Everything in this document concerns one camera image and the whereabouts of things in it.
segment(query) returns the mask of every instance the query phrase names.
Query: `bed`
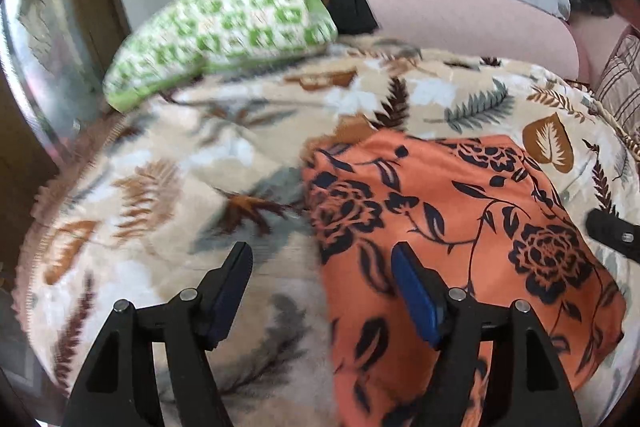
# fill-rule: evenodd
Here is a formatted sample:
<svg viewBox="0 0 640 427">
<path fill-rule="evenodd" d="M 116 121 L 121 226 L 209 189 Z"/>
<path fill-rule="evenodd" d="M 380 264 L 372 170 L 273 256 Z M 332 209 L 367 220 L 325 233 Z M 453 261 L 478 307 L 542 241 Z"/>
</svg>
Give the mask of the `bed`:
<svg viewBox="0 0 640 427">
<path fill-rule="evenodd" d="M 239 425 L 334 425 L 330 328 L 300 151 L 360 112 L 421 139 L 506 134 L 543 159 L 583 235 L 591 208 L 614 204 L 640 222 L 640 146 L 590 94 L 540 66 L 361 37 L 289 66 L 205 76 L 127 116 L 105 116 L 42 190 L 14 299 L 52 380 L 71 390 L 117 299 L 164 302 L 244 240 L 254 275 L 229 340 L 209 357 L 230 415 Z M 562 150 L 545 152 L 524 133 L 531 126 L 566 137 Z M 589 427 L 640 364 L 640 268 L 587 242 L 627 304 L 623 340 L 576 394 Z M 179 425 L 164 352 L 155 359 L 165 423 Z"/>
</svg>

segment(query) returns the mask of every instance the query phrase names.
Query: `black flower print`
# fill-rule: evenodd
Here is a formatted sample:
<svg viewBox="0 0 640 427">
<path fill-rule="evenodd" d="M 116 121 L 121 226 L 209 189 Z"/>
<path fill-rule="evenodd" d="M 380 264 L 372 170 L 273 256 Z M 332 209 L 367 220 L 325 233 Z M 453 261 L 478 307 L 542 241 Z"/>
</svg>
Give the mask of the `black flower print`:
<svg viewBox="0 0 640 427">
<path fill-rule="evenodd" d="M 410 208 L 414 208 L 420 200 L 414 196 L 403 196 L 397 192 L 389 192 L 388 200 L 385 200 L 386 209 L 393 214 L 406 214 Z"/>
<path fill-rule="evenodd" d="M 455 150 L 465 162 L 482 169 L 490 168 L 494 172 L 513 172 L 518 161 L 518 153 L 515 149 L 511 147 L 484 146 L 477 138 L 472 138 L 466 142 L 439 140 L 438 143 Z"/>
<path fill-rule="evenodd" d="M 534 227 L 527 223 L 509 253 L 516 272 L 526 275 L 527 291 L 544 304 L 553 304 L 567 285 L 578 289 L 592 266 L 580 248 L 575 230 L 561 225 Z"/>
<path fill-rule="evenodd" d="M 340 181 L 330 172 L 321 172 L 311 181 L 309 206 L 311 225 L 322 230 L 318 239 L 322 264 L 346 251 L 354 241 L 354 232 L 370 233 L 384 228 L 379 203 L 369 185 L 354 180 Z"/>
</svg>

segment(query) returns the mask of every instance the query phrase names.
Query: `orange fabric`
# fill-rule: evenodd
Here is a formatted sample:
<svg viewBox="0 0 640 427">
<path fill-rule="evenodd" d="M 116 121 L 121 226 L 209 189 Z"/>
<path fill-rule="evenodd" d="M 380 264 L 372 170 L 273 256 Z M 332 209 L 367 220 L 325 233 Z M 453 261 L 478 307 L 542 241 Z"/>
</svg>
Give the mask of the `orange fabric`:
<svg viewBox="0 0 640 427">
<path fill-rule="evenodd" d="M 303 177 L 344 425 L 401 426 L 436 361 L 390 274 L 398 241 L 479 301 L 529 301 L 574 389 L 618 343 L 618 287 L 538 164 L 508 137 L 424 141 L 380 130 L 316 150 Z M 478 423 L 490 353 L 482 344 L 465 425 Z"/>
</svg>

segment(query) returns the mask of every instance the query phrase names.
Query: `metal screw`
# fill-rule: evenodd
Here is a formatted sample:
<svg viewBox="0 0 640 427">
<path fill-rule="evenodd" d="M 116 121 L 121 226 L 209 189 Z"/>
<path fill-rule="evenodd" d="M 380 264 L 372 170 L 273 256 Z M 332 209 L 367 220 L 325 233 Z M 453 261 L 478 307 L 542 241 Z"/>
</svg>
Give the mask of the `metal screw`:
<svg viewBox="0 0 640 427">
<path fill-rule="evenodd" d="M 193 301 L 198 296 L 198 290 L 196 288 L 185 288 L 180 292 L 181 301 Z"/>
<path fill-rule="evenodd" d="M 127 299 L 119 299 L 113 303 L 113 310 L 122 313 L 131 303 Z"/>
<path fill-rule="evenodd" d="M 529 313 L 529 311 L 531 310 L 531 304 L 529 304 L 527 301 L 523 301 L 522 299 L 518 299 L 516 301 L 516 309 L 522 313 Z"/>
<path fill-rule="evenodd" d="M 463 301 L 466 299 L 466 292 L 462 288 L 452 288 L 449 290 L 449 297 L 454 301 Z"/>
</svg>

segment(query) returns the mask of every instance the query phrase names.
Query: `blue gripper pad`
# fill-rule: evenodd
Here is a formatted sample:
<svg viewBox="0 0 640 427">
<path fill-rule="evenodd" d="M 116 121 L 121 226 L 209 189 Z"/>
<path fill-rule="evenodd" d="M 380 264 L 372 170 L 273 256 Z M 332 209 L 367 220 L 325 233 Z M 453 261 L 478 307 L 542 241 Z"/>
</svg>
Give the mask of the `blue gripper pad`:
<svg viewBox="0 0 640 427">
<path fill-rule="evenodd" d="M 391 252 L 391 272 L 418 336 L 436 348 L 442 339 L 439 326 L 444 320 L 444 309 L 436 306 L 401 245 Z"/>
</svg>

